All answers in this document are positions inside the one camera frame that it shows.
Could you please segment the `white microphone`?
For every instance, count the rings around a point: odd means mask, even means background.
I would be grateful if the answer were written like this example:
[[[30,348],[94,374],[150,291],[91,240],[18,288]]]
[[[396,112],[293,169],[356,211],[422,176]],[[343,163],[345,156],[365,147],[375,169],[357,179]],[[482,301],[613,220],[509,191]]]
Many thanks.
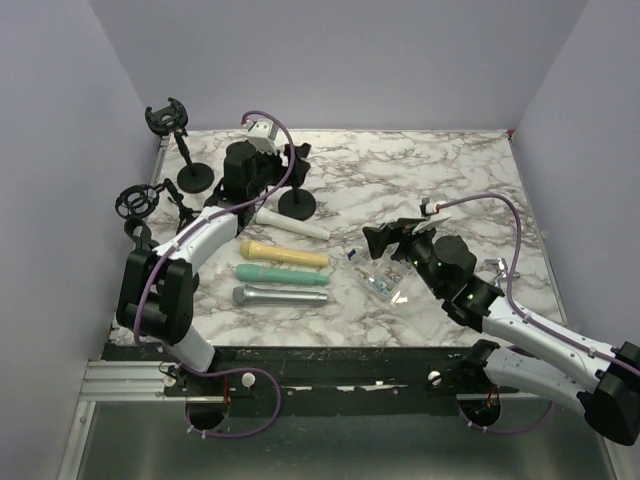
[[[306,224],[304,221],[275,213],[266,208],[261,208],[257,211],[255,221],[257,224],[270,225],[278,229],[324,241],[328,241],[331,235],[331,232],[326,229]]]

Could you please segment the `beige microphone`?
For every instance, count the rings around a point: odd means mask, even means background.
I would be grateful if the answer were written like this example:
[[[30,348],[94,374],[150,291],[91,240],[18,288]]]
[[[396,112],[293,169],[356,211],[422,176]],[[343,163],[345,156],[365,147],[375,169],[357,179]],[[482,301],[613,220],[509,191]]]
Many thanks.
[[[329,257],[326,255],[266,245],[252,240],[243,241],[239,251],[248,260],[265,260],[318,268],[329,264]]]

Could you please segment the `black shock-mount round-base stand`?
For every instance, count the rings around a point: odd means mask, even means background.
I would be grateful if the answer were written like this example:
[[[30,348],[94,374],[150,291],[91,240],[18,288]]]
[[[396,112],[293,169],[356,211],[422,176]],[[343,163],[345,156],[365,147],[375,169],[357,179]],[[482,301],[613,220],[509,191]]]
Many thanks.
[[[185,161],[177,175],[178,187],[189,194],[197,194],[212,186],[215,174],[207,164],[194,162],[190,150],[185,142],[188,136],[189,121],[186,107],[177,99],[169,97],[168,105],[158,110],[147,106],[144,118],[153,134],[160,138],[173,137],[178,151]]]

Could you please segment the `green microphone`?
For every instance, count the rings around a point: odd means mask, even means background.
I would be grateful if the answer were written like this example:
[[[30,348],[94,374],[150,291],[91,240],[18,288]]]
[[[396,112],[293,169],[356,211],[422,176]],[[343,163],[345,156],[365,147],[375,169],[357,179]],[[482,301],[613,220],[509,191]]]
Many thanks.
[[[238,280],[254,283],[324,286],[330,282],[327,276],[315,272],[267,268],[254,264],[238,265],[235,275]]]

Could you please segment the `grey microphone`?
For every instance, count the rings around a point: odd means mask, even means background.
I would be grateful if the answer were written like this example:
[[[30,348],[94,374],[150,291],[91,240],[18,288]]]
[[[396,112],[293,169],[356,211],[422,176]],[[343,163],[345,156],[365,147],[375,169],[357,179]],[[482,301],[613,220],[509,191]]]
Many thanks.
[[[236,305],[324,305],[328,302],[326,293],[301,290],[281,290],[256,288],[248,285],[236,286],[232,291]]]

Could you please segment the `black tripod microphone stand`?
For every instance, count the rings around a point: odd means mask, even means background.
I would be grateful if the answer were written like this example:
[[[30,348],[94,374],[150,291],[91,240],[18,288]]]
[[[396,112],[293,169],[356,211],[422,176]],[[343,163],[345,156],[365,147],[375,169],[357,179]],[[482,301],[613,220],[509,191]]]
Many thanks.
[[[180,233],[197,218],[200,211],[184,204],[184,195],[169,178],[165,178],[157,185],[139,184],[126,188],[115,200],[115,211],[124,220],[144,219],[158,207],[160,194],[164,191],[169,194],[171,202],[178,208],[179,222],[176,232]]]

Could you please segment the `black clip microphone stand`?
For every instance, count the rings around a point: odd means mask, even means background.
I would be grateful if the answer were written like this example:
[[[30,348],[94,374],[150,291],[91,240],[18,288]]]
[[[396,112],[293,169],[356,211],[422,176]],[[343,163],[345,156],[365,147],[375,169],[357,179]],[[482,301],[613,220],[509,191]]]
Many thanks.
[[[141,218],[129,218],[124,222],[124,231],[133,241],[136,249],[152,251],[158,243],[152,238],[152,232]]]

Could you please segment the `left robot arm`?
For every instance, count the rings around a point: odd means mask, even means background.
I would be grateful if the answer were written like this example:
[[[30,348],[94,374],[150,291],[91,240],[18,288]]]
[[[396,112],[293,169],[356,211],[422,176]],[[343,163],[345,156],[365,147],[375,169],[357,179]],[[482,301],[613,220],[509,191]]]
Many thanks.
[[[187,382],[201,395],[222,380],[212,364],[215,348],[193,325],[194,277],[223,245],[236,238],[256,212],[255,204],[286,175],[282,154],[263,153],[250,141],[227,146],[223,176],[198,217],[173,239],[137,245],[128,255],[115,313],[116,322],[160,341],[188,370]]]

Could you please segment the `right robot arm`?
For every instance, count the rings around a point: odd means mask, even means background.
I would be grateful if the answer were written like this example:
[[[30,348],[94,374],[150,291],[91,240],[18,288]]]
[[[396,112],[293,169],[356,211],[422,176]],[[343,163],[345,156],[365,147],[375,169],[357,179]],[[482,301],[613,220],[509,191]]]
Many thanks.
[[[598,434],[623,446],[639,438],[639,347],[619,346],[573,332],[507,298],[479,278],[477,258],[459,236],[438,237],[402,218],[363,230],[372,258],[389,246],[407,261],[455,323],[522,348],[489,344],[464,362],[460,379],[469,390],[489,385],[532,393],[582,415]]]

